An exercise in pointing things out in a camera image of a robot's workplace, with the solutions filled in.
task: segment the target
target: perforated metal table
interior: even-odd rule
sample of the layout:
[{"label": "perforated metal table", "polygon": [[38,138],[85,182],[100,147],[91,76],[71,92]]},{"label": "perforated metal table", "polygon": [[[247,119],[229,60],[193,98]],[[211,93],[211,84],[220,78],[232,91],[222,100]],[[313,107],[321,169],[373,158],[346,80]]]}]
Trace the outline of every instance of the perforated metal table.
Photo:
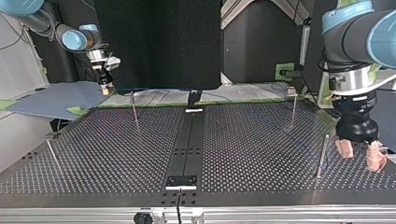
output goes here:
[{"label": "perforated metal table", "polygon": [[[139,211],[170,214],[169,223],[177,222],[177,211],[185,220],[204,212],[206,223],[219,222],[219,211],[244,221],[246,212],[260,219],[275,211],[315,220],[334,214],[352,220],[364,211],[396,221],[396,177],[366,170],[358,148],[353,160],[343,160],[333,145],[335,121],[307,103],[298,104],[294,117],[292,103],[206,105],[201,113],[140,108],[137,114],[138,125],[131,108],[95,109],[53,143],[55,157],[43,144],[0,174],[0,223],[38,214],[73,221],[101,216],[111,223],[132,221]],[[332,143],[316,179],[325,134]],[[197,176],[197,190],[165,189],[168,176],[190,175]],[[17,216],[25,208],[39,212]]]}]

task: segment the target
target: vertical post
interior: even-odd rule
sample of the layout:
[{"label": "vertical post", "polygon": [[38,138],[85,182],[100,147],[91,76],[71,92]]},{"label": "vertical post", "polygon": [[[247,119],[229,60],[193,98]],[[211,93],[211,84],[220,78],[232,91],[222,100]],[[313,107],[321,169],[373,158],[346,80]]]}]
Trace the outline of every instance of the vertical post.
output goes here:
[{"label": "vertical post", "polygon": [[323,163],[324,163],[324,158],[326,156],[326,150],[327,150],[327,145],[329,144],[329,138],[330,136],[326,134],[323,139],[323,145],[322,145],[322,150],[320,153],[320,160],[319,160],[319,165],[318,165],[318,171],[317,171],[317,178],[321,178],[322,172],[323,172]]}]

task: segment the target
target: blue fabric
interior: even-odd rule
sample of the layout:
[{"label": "blue fabric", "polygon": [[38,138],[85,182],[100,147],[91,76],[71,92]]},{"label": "blue fabric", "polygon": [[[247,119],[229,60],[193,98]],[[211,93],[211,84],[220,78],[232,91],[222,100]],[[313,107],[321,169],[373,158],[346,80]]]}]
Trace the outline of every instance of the blue fabric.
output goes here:
[{"label": "blue fabric", "polygon": [[74,120],[78,115],[67,108],[79,106],[89,110],[101,104],[107,96],[95,82],[60,83],[29,96],[8,107],[6,111],[52,119]]}]

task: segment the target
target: white wall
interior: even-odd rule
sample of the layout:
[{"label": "white wall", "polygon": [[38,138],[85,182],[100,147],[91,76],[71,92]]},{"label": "white wall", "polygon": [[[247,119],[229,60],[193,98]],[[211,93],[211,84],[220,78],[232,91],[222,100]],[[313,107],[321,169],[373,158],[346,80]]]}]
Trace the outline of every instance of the white wall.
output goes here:
[{"label": "white wall", "polygon": [[[8,21],[20,31],[17,22],[11,18]],[[0,17],[0,48],[18,37]],[[46,81],[40,75],[40,67],[32,48],[23,41],[0,50],[0,99],[12,99],[44,87]],[[0,111],[0,172],[44,142],[43,137],[50,132],[49,122],[50,119]]]},{"label": "white wall", "polygon": [[[7,16],[6,18],[16,31],[21,31],[17,21]],[[0,17],[0,48],[14,43],[18,37]],[[31,46],[23,41],[11,48],[0,50],[0,99],[10,99],[45,86],[46,83],[40,75],[41,66],[37,64]]]},{"label": "white wall", "polygon": [[38,147],[50,133],[50,119],[19,114],[4,117],[0,119],[0,173]]}]

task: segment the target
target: gray cloth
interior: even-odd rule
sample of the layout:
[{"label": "gray cloth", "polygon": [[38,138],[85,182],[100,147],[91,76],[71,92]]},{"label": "gray cloth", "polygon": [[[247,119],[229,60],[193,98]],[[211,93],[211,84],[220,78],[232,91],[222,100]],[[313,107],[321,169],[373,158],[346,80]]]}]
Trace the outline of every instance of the gray cloth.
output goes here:
[{"label": "gray cloth", "polygon": [[8,107],[7,111],[74,120],[78,115],[70,113],[67,108],[79,106],[82,110],[88,110],[101,104],[106,98],[100,86],[94,82],[60,83],[17,102]]},{"label": "gray cloth", "polygon": [[[283,90],[287,86],[286,83],[221,86],[214,91],[204,91],[201,102],[284,99],[285,91]],[[188,98],[188,91],[150,90],[140,91],[134,94],[134,102],[138,106],[186,105]],[[132,97],[129,94],[112,96],[104,101],[101,106],[123,106],[131,104]]]}]

